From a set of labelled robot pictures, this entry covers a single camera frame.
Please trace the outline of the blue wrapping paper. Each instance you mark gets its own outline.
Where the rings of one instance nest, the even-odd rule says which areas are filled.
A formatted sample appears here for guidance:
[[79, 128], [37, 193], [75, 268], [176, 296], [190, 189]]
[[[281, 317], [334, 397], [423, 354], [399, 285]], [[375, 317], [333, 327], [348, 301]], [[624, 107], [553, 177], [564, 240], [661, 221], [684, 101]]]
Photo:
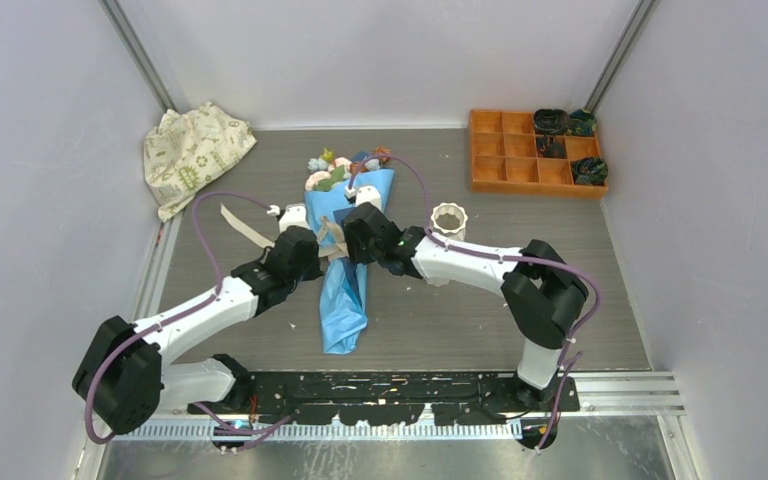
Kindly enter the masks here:
[[[314, 232], [323, 221], [340, 223], [353, 206], [344, 196], [347, 181], [331, 190], [307, 191], [304, 203], [307, 222]], [[368, 267], [347, 257], [328, 262], [319, 296], [322, 348], [326, 354], [347, 355], [357, 348], [361, 332], [368, 325], [366, 313]]]

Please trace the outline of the artificial flower bunch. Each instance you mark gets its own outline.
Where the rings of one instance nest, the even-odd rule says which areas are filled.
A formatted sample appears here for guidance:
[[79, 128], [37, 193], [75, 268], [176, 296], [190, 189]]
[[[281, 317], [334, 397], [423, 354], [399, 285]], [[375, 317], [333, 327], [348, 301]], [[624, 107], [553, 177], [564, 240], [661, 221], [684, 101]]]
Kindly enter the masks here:
[[305, 181], [304, 189], [306, 192], [327, 192], [336, 184], [349, 180], [353, 174], [360, 176], [367, 172], [382, 170], [390, 163], [391, 153], [389, 148], [379, 146], [372, 152], [372, 155], [379, 155], [379, 158], [364, 163], [364, 160], [370, 156], [369, 153], [360, 152], [349, 159], [337, 157], [332, 150], [324, 148], [319, 157], [311, 158], [307, 162], [309, 176]]

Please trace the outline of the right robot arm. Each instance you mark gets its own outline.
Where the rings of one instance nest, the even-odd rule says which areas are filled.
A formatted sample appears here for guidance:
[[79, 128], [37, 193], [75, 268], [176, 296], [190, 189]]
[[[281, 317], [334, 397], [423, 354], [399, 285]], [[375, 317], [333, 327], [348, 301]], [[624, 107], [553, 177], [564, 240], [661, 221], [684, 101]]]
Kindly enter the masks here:
[[533, 240], [516, 249], [442, 240], [419, 226], [401, 229], [368, 203], [353, 209], [342, 227], [356, 263], [377, 263], [394, 276], [458, 282], [502, 297], [524, 338], [516, 400], [531, 411], [552, 400], [565, 341], [589, 290], [549, 244]]

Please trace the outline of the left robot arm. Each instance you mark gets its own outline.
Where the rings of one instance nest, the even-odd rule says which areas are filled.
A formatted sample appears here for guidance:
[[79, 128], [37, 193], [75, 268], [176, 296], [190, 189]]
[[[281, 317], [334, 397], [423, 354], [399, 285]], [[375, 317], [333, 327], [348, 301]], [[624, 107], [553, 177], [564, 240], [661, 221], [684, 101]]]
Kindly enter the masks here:
[[261, 258], [235, 268], [219, 288], [137, 322], [120, 316], [105, 320], [72, 380], [86, 404], [86, 425], [99, 418], [113, 434], [125, 435], [157, 411], [198, 404], [216, 412], [249, 409], [251, 373], [230, 355], [184, 364], [178, 358], [284, 302], [301, 282], [320, 274], [316, 234], [290, 226]]

